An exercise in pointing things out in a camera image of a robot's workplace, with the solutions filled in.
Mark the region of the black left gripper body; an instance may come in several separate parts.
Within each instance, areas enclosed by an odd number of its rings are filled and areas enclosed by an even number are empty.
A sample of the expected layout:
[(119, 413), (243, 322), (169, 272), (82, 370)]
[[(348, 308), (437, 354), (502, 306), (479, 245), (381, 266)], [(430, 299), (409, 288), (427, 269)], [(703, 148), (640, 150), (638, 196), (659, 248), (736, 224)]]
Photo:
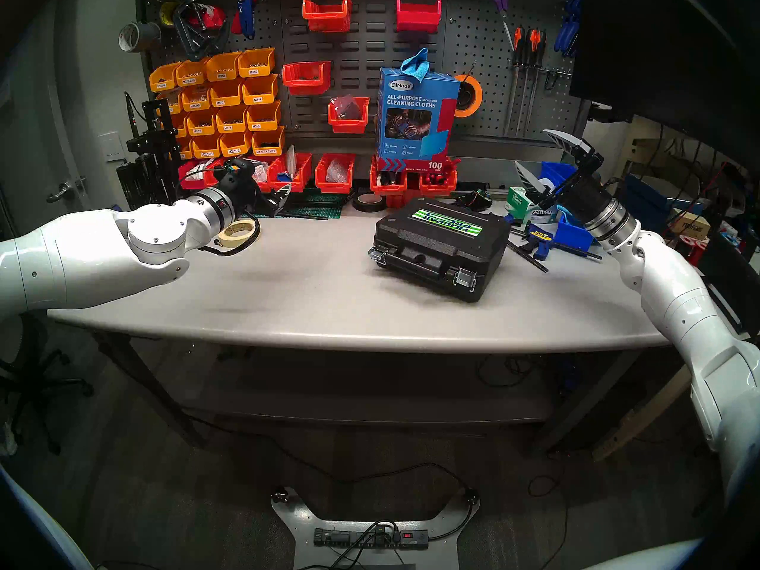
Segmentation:
[(234, 216), (253, 211), (262, 196), (255, 171), (263, 164), (224, 164), (220, 167), (220, 191), (229, 199)]

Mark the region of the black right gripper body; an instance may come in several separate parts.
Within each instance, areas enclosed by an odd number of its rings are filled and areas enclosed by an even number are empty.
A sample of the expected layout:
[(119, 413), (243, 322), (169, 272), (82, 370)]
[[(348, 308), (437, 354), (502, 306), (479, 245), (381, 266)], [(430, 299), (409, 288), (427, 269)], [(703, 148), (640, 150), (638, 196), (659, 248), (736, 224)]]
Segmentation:
[(545, 189), (538, 205), (543, 209), (561, 205), (584, 225), (615, 224), (615, 201), (593, 177), (603, 161), (602, 157), (578, 158), (574, 173), (552, 191)]

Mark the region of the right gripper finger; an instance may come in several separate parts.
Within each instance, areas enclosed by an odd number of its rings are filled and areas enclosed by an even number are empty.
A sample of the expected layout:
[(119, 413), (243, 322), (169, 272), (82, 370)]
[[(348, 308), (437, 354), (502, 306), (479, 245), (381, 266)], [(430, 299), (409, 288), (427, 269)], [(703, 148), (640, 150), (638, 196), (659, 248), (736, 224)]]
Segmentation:
[(514, 167), (525, 190), (525, 195), (528, 198), (543, 198), (546, 194), (547, 186), (519, 161), (514, 162)]
[(594, 166), (594, 148), (585, 139), (553, 129), (543, 129), (542, 133), (572, 156), (576, 167)]

